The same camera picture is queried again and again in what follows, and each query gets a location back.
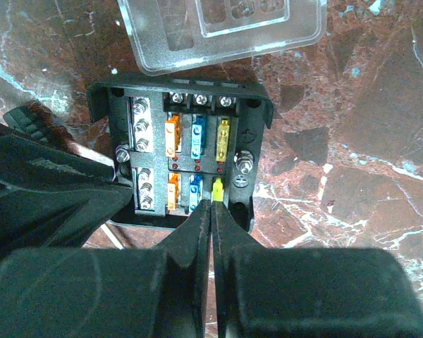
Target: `mounting hole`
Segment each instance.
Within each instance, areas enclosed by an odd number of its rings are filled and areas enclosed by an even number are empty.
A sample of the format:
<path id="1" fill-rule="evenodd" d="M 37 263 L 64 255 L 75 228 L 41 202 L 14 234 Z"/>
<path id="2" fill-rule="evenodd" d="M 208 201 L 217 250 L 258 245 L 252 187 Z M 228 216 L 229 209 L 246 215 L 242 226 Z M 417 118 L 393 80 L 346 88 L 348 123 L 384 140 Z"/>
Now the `mounting hole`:
<path id="1" fill-rule="evenodd" d="M 122 88 L 111 88 L 111 93 L 115 97 L 122 97 L 122 96 L 124 96 L 124 89 L 122 89 Z"/>
<path id="2" fill-rule="evenodd" d="M 246 209 L 246 206 L 243 202 L 237 202 L 232 205 L 232 208 L 234 208 L 235 210 L 243 210 Z"/>
<path id="3" fill-rule="evenodd" d="M 262 101 L 256 99 L 247 99 L 246 104 L 249 108 L 259 108 L 262 105 Z"/>

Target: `clear plastic lid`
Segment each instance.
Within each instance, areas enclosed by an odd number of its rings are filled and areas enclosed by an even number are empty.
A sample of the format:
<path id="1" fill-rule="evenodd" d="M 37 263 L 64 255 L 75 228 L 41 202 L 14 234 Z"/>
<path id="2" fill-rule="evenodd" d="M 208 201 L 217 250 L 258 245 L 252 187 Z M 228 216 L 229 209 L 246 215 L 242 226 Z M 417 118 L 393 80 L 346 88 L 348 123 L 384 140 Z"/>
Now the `clear plastic lid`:
<path id="1" fill-rule="evenodd" d="M 313 44 L 326 30 L 326 0 L 118 2 L 148 75 Z"/>

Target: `nut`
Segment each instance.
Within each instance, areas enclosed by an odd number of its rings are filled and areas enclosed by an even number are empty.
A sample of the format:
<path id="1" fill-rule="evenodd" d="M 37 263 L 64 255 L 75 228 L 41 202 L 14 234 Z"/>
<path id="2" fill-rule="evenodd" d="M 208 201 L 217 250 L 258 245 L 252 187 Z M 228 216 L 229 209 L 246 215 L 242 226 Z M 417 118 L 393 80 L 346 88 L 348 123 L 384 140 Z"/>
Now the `nut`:
<path id="1" fill-rule="evenodd" d="M 118 163 L 124 163 L 130 160 L 127 144 L 122 144 L 116 148 L 116 160 Z"/>
<path id="2" fill-rule="evenodd" d="M 234 161 L 237 169 L 243 174 L 250 173 L 254 168 L 254 156 L 250 151 L 240 151 L 235 155 Z"/>
<path id="3" fill-rule="evenodd" d="M 243 160 L 240 162 L 240 165 L 238 166 L 238 169 L 240 169 L 240 171 L 243 174 L 248 174 L 251 170 L 252 170 L 252 163 L 249 160 Z"/>

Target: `screw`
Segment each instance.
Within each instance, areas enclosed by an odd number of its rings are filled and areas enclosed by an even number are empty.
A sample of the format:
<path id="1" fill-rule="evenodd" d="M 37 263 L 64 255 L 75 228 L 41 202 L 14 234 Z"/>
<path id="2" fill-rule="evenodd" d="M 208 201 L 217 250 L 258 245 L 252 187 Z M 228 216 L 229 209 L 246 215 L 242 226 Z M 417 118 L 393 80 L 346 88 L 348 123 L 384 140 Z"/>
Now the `screw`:
<path id="1" fill-rule="evenodd" d="M 135 115 L 144 113 L 148 108 L 147 101 L 145 99 L 137 99 L 132 106 L 132 112 Z"/>
<path id="2" fill-rule="evenodd" d="M 238 175 L 233 179 L 233 184 L 237 188 L 245 188 L 249 185 L 249 182 L 245 179 L 243 175 Z"/>
<path id="3" fill-rule="evenodd" d="M 195 101 L 200 106 L 205 106 L 208 102 L 208 98 L 206 95 L 203 94 L 195 94 Z"/>
<path id="4" fill-rule="evenodd" d="M 135 148 L 138 151 L 144 151 L 147 149 L 147 146 L 149 146 L 149 141 L 146 139 L 139 139 L 138 142 L 136 142 Z"/>
<path id="5" fill-rule="evenodd" d="M 152 207 L 153 200 L 146 196 L 141 202 L 141 209 L 149 210 Z"/>
<path id="6" fill-rule="evenodd" d="M 138 179 L 142 181 L 147 181 L 150 177 L 150 169 L 143 168 L 141 169 L 140 173 L 138 174 Z"/>
<path id="7" fill-rule="evenodd" d="M 235 165 L 243 174 L 248 174 L 254 168 L 254 156 L 250 151 L 242 150 L 235 155 Z"/>
<path id="8" fill-rule="evenodd" d="M 181 93 L 173 93 L 171 98 L 172 102 L 175 102 L 176 104 L 181 104 L 183 102 L 183 94 Z"/>
<path id="9" fill-rule="evenodd" d="M 143 185 L 140 188 L 140 196 L 141 197 L 149 196 L 151 190 L 152 190 L 152 184 L 147 182 L 143 183 Z"/>
<path id="10" fill-rule="evenodd" d="M 231 97 L 221 96 L 221 98 L 219 99 L 219 102 L 221 103 L 223 107 L 230 107 L 233 103 L 233 100 Z"/>
<path id="11" fill-rule="evenodd" d="M 130 160 L 130 153 L 128 152 L 127 144 L 122 144 L 116 148 L 116 160 L 119 163 L 124 163 Z"/>
<path id="12" fill-rule="evenodd" d="M 138 122 L 136 122 L 135 124 L 135 129 L 138 132 L 145 132 L 147 130 L 147 128 L 149 127 L 149 123 L 147 122 L 147 120 L 145 120 L 144 118 L 140 119 Z"/>

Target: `yellow fuse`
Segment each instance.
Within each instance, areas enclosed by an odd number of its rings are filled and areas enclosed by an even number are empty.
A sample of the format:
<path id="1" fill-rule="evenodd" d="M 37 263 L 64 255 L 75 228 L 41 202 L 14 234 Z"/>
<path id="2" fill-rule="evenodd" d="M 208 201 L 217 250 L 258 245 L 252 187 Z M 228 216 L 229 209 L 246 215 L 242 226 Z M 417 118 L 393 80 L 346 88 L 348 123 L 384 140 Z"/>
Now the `yellow fuse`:
<path id="1" fill-rule="evenodd" d="M 168 181 L 168 210 L 175 210 L 178 201 L 178 180 L 180 174 L 173 174 Z"/>
<path id="2" fill-rule="evenodd" d="M 231 125 L 228 120 L 222 120 L 218 127 L 218 139 L 216 141 L 216 161 L 218 162 L 226 162 L 228 134 L 230 129 Z"/>
<path id="3" fill-rule="evenodd" d="M 224 200 L 223 181 L 220 177 L 213 183 L 213 195 L 211 196 L 211 200 L 215 202 L 222 202 Z"/>
<path id="4" fill-rule="evenodd" d="M 180 143 L 180 121 L 177 115 L 174 115 L 164 124 L 166 138 L 166 156 L 176 157 L 176 149 Z"/>

